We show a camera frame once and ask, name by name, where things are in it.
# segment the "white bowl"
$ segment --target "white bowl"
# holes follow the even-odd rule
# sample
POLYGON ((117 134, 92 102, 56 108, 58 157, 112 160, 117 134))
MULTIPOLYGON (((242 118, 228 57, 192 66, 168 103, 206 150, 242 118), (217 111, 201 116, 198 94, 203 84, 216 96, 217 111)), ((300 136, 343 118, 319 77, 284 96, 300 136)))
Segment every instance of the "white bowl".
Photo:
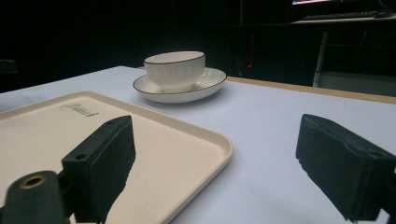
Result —
POLYGON ((145 69, 148 78, 164 91, 188 91, 205 71, 205 54, 200 51, 158 54, 145 60, 145 69))

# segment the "white saucer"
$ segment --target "white saucer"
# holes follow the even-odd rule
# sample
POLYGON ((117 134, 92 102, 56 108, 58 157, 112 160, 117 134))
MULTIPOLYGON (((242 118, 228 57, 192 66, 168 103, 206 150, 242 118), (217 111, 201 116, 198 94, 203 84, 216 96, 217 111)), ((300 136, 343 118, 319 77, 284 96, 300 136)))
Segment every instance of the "white saucer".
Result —
POLYGON ((134 88, 146 99, 160 103, 184 103, 202 99, 218 91, 227 75, 224 72, 206 68, 202 77, 193 85, 190 91, 167 93, 154 84, 147 75, 134 81, 134 88))

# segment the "cream tray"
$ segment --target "cream tray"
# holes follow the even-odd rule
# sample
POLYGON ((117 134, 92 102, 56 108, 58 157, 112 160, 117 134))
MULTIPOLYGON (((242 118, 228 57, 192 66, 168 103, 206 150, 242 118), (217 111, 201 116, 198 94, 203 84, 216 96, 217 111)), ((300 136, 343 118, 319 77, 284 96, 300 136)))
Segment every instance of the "cream tray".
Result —
POLYGON ((125 115, 133 119, 136 160, 106 223, 168 223, 230 161, 233 144, 221 133, 77 92, 0 113, 1 203, 16 179, 61 172, 68 152, 104 122, 125 115))

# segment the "desk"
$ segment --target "desk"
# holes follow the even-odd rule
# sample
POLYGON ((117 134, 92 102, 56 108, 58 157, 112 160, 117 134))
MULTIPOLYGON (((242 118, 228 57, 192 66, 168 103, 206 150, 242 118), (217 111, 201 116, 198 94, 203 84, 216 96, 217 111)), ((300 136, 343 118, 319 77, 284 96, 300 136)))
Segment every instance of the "desk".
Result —
MULTIPOLYGON (((133 81, 143 75, 144 70, 119 66, 1 93, 0 111, 95 91, 224 133, 233 141, 232 160, 172 223, 350 223, 295 159, 302 114, 332 119, 396 154, 396 100, 391 97, 229 77, 220 91, 205 99, 160 104, 133 89, 133 81)), ((381 212, 376 223, 385 224, 387 218, 381 212)))

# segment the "table edge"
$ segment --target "table edge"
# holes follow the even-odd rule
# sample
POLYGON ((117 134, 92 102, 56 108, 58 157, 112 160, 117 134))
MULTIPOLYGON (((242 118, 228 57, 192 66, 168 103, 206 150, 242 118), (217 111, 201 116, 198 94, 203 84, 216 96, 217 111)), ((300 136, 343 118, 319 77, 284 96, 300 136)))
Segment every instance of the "table edge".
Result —
POLYGON ((396 97, 392 97, 392 96, 374 95, 374 94, 360 93, 353 91, 338 91, 338 90, 331 90, 324 88, 307 87, 307 86, 263 81, 257 79, 242 78, 242 77, 227 77, 227 80, 232 82, 259 85, 259 86, 278 88, 289 91, 304 91, 304 92, 310 92, 310 93, 316 93, 322 95, 331 95, 331 96, 338 96, 338 97, 344 97, 350 99, 373 101, 373 102, 396 105, 396 97))

